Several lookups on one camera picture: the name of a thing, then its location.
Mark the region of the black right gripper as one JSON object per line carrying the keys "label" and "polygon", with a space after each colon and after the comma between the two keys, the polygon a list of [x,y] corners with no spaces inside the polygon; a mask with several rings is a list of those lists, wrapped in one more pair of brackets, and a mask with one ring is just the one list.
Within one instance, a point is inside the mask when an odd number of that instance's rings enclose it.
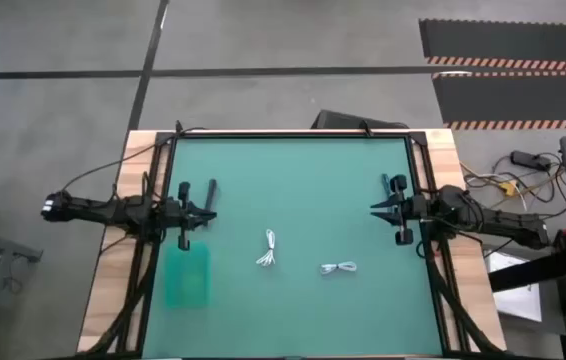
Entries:
{"label": "black right gripper", "polygon": [[399,230],[395,233],[395,241],[399,246],[413,243],[413,231],[407,226],[408,220],[421,220],[427,215],[427,201],[421,195],[406,196],[407,178],[405,175],[396,175],[390,179],[392,195],[385,201],[372,205],[372,208],[390,208],[390,212],[372,212]]}

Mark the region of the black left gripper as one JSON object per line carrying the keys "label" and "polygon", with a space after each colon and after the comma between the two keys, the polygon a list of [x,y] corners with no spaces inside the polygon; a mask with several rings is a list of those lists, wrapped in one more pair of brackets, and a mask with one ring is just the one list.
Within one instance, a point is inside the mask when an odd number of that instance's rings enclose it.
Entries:
{"label": "black left gripper", "polygon": [[186,232],[190,229],[195,230],[200,226],[207,227],[211,218],[201,217],[217,216],[216,212],[199,208],[192,201],[189,201],[189,190],[190,183],[181,182],[178,185],[177,197],[168,196],[162,205],[162,228],[164,230],[169,228],[180,229],[177,245],[183,251],[190,250],[190,241]]}

